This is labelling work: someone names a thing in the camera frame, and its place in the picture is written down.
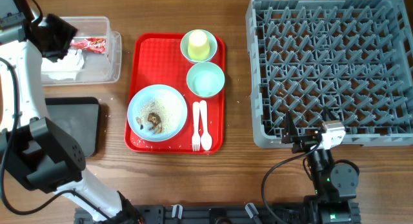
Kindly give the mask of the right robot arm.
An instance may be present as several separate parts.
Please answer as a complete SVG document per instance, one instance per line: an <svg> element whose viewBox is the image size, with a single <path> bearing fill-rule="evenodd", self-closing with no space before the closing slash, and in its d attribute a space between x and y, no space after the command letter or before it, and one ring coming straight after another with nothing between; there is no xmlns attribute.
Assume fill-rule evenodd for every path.
<svg viewBox="0 0 413 224"><path fill-rule="evenodd" d="M282 143L291 143L292 152L303 153L309 169L307 175L316 192L305 196L299 208L302 223L360 223L359 205L353 203L359 183L358 166L346 159L335 160L331 149L340 145L345 127L328 108L323 109L326 121L312 134L299 135L290 112L284 117Z"/></svg>

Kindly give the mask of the white napkin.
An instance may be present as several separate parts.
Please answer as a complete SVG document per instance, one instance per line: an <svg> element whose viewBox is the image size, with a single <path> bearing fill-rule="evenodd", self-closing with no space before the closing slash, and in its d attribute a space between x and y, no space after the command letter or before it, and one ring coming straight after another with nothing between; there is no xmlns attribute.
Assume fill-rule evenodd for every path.
<svg viewBox="0 0 413 224"><path fill-rule="evenodd" d="M54 80L75 79L77 73L83 68L85 63L83 51L70 48L63 59L58 59L53 63L47 58L43 58L41 73Z"/></svg>

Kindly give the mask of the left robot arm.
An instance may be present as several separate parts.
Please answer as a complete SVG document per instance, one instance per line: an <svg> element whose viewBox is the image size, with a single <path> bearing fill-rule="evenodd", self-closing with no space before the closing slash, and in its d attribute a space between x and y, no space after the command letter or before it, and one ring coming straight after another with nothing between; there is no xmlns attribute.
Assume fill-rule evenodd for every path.
<svg viewBox="0 0 413 224"><path fill-rule="evenodd" d="M3 116L1 173L27 190L64 196L97 223L144 223L143 215L86 167L79 143L51 119L41 65L58 61L77 29L54 14L34 16L35 0L1 0Z"/></svg>

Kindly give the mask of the red snack wrapper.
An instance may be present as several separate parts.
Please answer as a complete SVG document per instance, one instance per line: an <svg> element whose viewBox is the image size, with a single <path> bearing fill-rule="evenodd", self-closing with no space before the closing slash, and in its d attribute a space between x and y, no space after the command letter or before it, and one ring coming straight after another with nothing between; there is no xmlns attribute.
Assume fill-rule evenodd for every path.
<svg viewBox="0 0 413 224"><path fill-rule="evenodd" d="M106 51L106 39L89 37L78 42L73 42L70 46L88 52L104 54Z"/></svg>

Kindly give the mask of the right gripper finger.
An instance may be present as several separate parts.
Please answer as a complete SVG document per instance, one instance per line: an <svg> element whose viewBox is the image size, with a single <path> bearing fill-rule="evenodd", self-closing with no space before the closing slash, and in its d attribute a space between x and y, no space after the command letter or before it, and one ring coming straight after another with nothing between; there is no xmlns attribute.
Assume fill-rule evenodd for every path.
<svg viewBox="0 0 413 224"><path fill-rule="evenodd" d="M323 121L337 121L337 117L330 111L328 107L323 107L322 111Z"/></svg>
<svg viewBox="0 0 413 224"><path fill-rule="evenodd" d="M294 121L290 111L288 111L284 116L285 127L282 131L282 143L297 143L298 133L295 127Z"/></svg>

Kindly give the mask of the food scraps and rice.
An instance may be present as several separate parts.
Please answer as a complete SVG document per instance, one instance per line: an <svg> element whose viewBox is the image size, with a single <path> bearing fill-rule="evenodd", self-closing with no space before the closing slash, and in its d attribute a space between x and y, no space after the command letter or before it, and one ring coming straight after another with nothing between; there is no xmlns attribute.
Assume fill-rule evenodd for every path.
<svg viewBox="0 0 413 224"><path fill-rule="evenodd" d="M181 119L180 105L167 97L151 98L134 111L137 129L151 136L173 133Z"/></svg>

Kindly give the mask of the light blue round plate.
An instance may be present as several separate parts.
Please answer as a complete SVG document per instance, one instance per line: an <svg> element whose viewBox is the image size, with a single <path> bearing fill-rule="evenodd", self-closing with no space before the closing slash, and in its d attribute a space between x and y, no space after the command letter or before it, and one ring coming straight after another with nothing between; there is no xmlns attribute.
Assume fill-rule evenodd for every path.
<svg viewBox="0 0 413 224"><path fill-rule="evenodd" d="M186 123L185 99L168 85L150 85L130 100L127 121L132 132L141 139L162 142L176 136Z"/></svg>

